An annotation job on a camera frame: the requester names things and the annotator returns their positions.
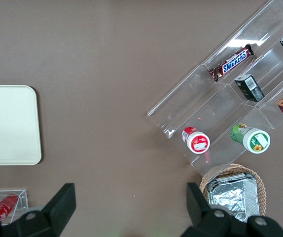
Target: gray tabletop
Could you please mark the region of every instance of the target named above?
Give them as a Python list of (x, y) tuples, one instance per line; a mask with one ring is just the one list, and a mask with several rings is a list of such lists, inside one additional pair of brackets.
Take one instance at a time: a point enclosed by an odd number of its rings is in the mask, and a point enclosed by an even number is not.
[[(146, 116), (266, 1), (0, 0), (0, 84), (38, 96), (42, 161), (0, 166), (0, 188), (30, 206), (75, 182), (62, 236), (177, 237), (201, 177)], [(267, 189), (283, 226), (283, 124), (268, 151), (237, 162)]]

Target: wicker basket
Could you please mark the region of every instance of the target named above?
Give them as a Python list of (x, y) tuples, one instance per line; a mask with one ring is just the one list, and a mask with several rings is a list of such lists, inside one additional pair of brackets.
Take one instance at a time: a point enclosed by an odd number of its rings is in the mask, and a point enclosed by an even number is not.
[[(258, 201), (259, 201), (260, 215), (264, 216), (265, 215), (265, 209), (266, 209), (266, 192), (265, 192), (265, 187), (264, 187), (263, 181), (260, 178), (260, 176), (257, 175), (257, 173), (255, 173), (251, 169), (245, 168), (244, 166), (242, 166), (240, 164), (231, 164), (225, 170), (223, 170), (217, 176), (217, 178), (226, 177), (226, 176), (235, 175), (235, 174), (241, 174), (241, 173), (245, 173), (245, 172), (249, 172), (249, 173), (253, 174), (256, 178), (256, 182), (257, 182), (257, 185), (258, 185)], [(200, 189), (201, 189), (203, 195), (205, 196), (206, 200), (208, 201), (209, 198), (208, 198), (207, 189), (206, 189), (207, 183), (208, 183), (207, 180), (205, 178), (203, 178), (202, 182), (200, 184)]]

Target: white round container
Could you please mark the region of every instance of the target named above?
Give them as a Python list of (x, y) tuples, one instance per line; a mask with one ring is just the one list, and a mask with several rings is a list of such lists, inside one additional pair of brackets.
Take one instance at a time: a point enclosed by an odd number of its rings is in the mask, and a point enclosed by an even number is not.
[(270, 135), (258, 128), (247, 127), (243, 123), (236, 124), (231, 130), (231, 138), (242, 144), (254, 154), (265, 152), (271, 143)]
[(270, 135), (257, 128), (253, 128), (245, 133), (243, 146), (254, 154), (265, 152), (271, 143)]
[(194, 127), (187, 127), (182, 132), (182, 139), (191, 152), (202, 154), (210, 147), (210, 139), (204, 133), (197, 131)]

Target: snickers bar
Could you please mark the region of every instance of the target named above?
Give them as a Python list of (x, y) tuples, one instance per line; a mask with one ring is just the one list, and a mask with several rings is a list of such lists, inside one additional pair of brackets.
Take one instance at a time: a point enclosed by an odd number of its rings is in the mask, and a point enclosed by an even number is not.
[(225, 62), (220, 64), (218, 67), (211, 69), (209, 71), (210, 75), (212, 76), (212, 78), (214, 78), (215, 81), (218, 81), (220, 77), (225, 75), (227, 72), (232, 70), (235, 66), (237, 66), (241, 62), (245, 61), (251, 55), (253, 55), (253, 51), (251, 49), (250, 44), (247, 44), (244, 48), (236, 52)]

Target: clear plastic box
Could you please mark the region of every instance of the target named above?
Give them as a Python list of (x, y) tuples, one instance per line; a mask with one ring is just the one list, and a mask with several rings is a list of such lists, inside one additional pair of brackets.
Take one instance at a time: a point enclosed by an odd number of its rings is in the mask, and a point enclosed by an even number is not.
[(2, 221), (2, 225), (8, 225), (12, 223), (29, 210), (28, 196), (26, 190), (0, 190), (0, 202), (8, 195), (13, 193), (18, 194), (19, 199), (10, 214)]
[[(283, 94), (282, 37), (283, 1), (271, 0), (147, 113), (205, 178), (213, 178), (246, 151), (231, 140), (234, 124), (269, 131), (283, 122), (277, 106)], [(215, 82), (209, 70), (248, 43), (254, 55)], [(244, 74), (252, 74), (262, 89), (260, 102), (247, 100), (234, 82)], [(183, 142), (181, 133), (188, 126), (210, 138), (208, 164), (205, 154), (192, 153)]]

